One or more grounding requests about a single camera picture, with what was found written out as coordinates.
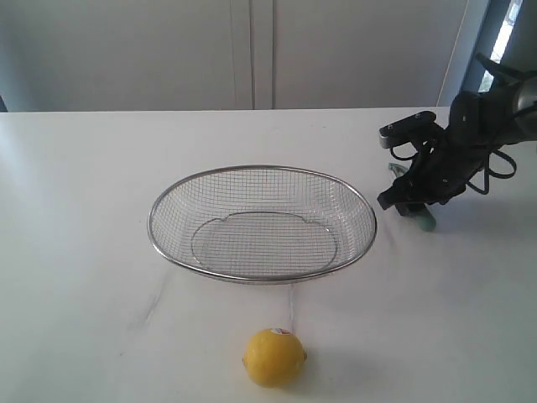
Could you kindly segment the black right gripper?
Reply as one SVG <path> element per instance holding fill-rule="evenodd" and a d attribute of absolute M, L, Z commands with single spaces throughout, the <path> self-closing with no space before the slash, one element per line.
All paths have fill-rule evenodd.
<path fill-rule="evenodd" d="M 451 104 L 449 124 L 435 123 L 432 136 L 410 143 L 411 166 L 377 201 L 383 210 L 395 207 L 402 217 L 425 216 L 426 204 L 447 203 L 467 187 L 486 195 L 489 178 L 503 174 L 490 169 L 490 156 L 502 158 L 497 143 L 503 124 L 503 97 L 494 92 L 462 92 Z"/>

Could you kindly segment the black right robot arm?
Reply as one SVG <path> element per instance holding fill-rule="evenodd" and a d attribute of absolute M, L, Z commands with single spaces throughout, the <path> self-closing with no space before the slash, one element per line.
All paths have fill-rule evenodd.
<path fill-rule="evenodd" d="M 506 180 L 490 166 L 496 155 L 517 166 L 501 148 L 536 140 L 536 73 L 499 64 L 485 55 L 479 63 L 497 81 L 487 92 L 460 92 L 453 100 L 448 125 L 436 123 L 432 111 L 422 111 L 379 130 L 382 148 L 393 151 L 411 144 L 411 165 L 379 194 L 384 210 L 395 207 L 408 216 L 428 205 L 445 205 L 466 189 L 486 195 L 492 178 Z"/>

